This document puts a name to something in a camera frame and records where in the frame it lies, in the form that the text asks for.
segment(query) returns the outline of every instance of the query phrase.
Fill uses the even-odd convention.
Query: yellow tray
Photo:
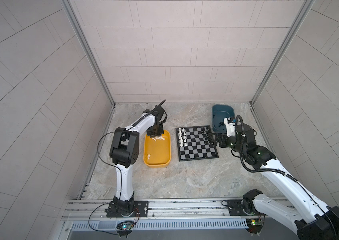
[[[162,139],[145,136],[144,140],[144,163],[149,167],[166,167],[171,161],[171,136],[164,130]]]

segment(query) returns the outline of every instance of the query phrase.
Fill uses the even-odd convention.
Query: black mounting plate
[[[148,215],[148,201],[135,201],[134,202],[134,208],[138,209],[138,213],[140,215],[140,217],[147,217]],[[115,212],[116,210],[116,203],[114,203],[113,201],[110,202],[108,209],[104,210],[107,213],[107,217],[125,217],[123,215],[121,215],[120,213],[112,213]]]
[[[232,199],[227,200],[227,206],[228,206],[228,211],[229,211],[230,216],[247,216],[248,215],[243,211],[241,201],[242,200],[240,200],[240,199],[238,199],[238,200],[232,200]],[[259,216],[260,213],[258,211],[256,211],[254,215]]]

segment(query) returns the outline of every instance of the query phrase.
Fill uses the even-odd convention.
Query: gray stone surface
[[[238,197],[256,188],[269,196],[282,193],[260,173],[249,173],[234,158],[229,148],[217,148],[218,159],[179,162],[176,147],[176,127],[212,125],[212,103],[180,104],[164,103],[168,114],[164,129],[171,134],[171,162],[164,168],[150,168],[143,162],[144,136],[140,136],[139,157],[134,164],[133,187],[136,199],[143,198],[194,198],[194,197]],[[257,143],[265,146],[255,119],[247,103],[229,104],[236,115],[257,131]],[[145,109],[153,104],[116,105],[109,132],[116,127],[126,127],[138,119]],[[112,134],[106,136],[100,155],[108,163]],[[98,160],[92,174],[85,199],[112,199],[116,192],[116,170]]]

